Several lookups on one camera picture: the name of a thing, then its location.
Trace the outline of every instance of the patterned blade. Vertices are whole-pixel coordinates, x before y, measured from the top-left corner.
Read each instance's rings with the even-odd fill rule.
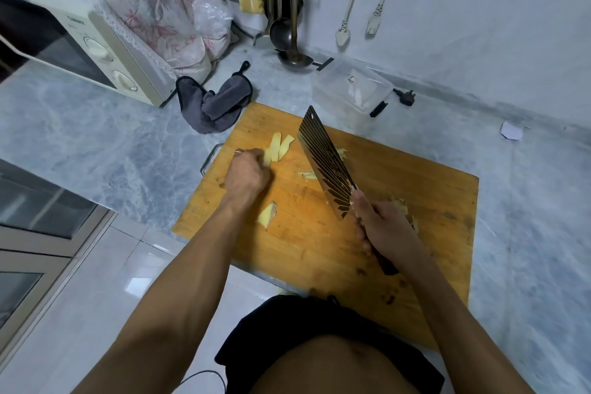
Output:
[[[312,106],[301,122],[298,139],[330,206],[338,218],[345,218],[351,208],[351,193],[357,186]]]

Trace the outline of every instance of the cutting board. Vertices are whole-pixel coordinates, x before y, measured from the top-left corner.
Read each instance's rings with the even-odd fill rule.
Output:
[[[209,218],[225,193],[220,184],[236,148],[268,146],[277,131],[297,138],[300,122],[301,117],[251,103],[173,232],[189,239]],[[418,219],[418,235],[467,303],[478,178],[343,131],[327,131],[335,146],[347,150],[345,165],[368,198],[380,201],[393,195],[407,202],[409,214]],[[385,276],[376,259],[363,252],[352,215],[337,219],[318,181],[298,174],[309,169],[296,139],[285,157],[272,163],[272,182],[247,215],[233,258],[317,296],[336,295],[342,305],[436,348],[404,276]],[[277,216],[265,230],[255,220],[271,201],[277,203]]]

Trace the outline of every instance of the wall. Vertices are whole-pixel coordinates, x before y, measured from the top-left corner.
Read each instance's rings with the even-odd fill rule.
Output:
[[[307,0],[300,39],[337,52],[348,0]],[[591,127],[591,0],[355,0],[345,54],[419,79]]]

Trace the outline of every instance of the gray towel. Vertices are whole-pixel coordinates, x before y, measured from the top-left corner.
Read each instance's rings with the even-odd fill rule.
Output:
[[[219,133],[238,120],[240,111],[252,98],[252,84],[242,75],[250,66],[248,61],[243,62],[240,70],[222,84],[217,94],[206,92],[191,77],[177,80],[174,92],[179,95],[181,114],[191,128],[200,134]]]

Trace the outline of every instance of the knife handle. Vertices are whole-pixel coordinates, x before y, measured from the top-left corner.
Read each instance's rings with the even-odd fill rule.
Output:
[[[394,264],[392,262],[390,262],[386,257],[382,256],[380,254],[380,251],[378,251],[373,245],[371,246],[371,250],[372,250],[375,258],[378,260],[378,264],[380,265],[380,268],[382,269],[382,271],[384,272],[384,274],[386,276],[394,276],[395,274],[398,274],[400,272],[394,266]]]

